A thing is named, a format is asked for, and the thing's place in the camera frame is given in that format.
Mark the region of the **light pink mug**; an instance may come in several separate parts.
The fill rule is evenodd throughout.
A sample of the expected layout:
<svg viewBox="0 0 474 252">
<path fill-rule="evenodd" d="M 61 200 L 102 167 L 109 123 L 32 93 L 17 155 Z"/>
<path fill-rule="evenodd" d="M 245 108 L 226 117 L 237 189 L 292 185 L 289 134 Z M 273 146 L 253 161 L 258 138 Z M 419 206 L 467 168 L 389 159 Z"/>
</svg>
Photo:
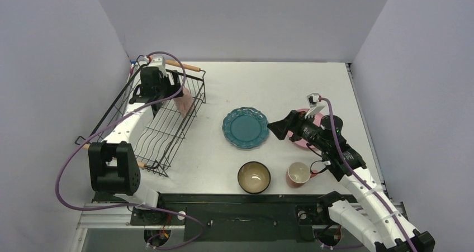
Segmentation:
<svg viewBox="0 0 474 252">
<path fill-rule="evenodd" d="M 173 99 L 174 104 L 182 117 L 186 117 L 188 111 L 193 108 L 193 97 L 190 91 L 184 87 L 182 96 Z"/>
</svg>

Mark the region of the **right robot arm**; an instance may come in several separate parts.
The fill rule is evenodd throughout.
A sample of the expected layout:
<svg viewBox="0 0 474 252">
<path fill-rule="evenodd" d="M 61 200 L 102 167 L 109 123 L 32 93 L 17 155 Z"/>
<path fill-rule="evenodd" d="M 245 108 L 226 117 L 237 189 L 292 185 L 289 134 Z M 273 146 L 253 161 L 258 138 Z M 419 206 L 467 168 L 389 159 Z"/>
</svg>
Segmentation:
<svg viewBox="0 0 474 252">
<path fill-rule="evenodd" d="M 384 194 L 363 158 L 342 136 L 343 121 L 325 115 L 320 125 L 291 111 L 284 119 L 268 124 L 268 129 L 283 140 L 289 132 L 321 152 L 328 171 L 360 204 L 360 213 L 338 192 L 317 200 L 315 215 L 322 222 L 335 222 L 346 228 L 369 251 L 433 251 L 435 240 L 427 231 L 420 232 Z"/>
</svg>

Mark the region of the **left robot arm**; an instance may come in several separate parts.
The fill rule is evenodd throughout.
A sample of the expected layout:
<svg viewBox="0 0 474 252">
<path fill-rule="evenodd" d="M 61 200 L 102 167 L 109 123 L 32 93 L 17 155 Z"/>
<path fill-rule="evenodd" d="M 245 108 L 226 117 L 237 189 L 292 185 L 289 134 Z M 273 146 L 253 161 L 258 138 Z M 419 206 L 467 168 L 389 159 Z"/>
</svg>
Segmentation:
<svg viewBox="0 0 474 252">
<path fill-rule="evenodd" d="M 153 224 L 167 216 L 165 206 L 158 203 L 159 192 L 141 181 L 140 165 L 132 144 L 145 126 L 152 122 L 164 101 L 182 96 L 182 81 L 176 70 L 163 66 L 141 66 L 132 79 L 123 118 L 100 142 L 87 148 L 91 186 L 95 192 L 113 194 L 145 209 L 145 217 Z"/>
</svg>

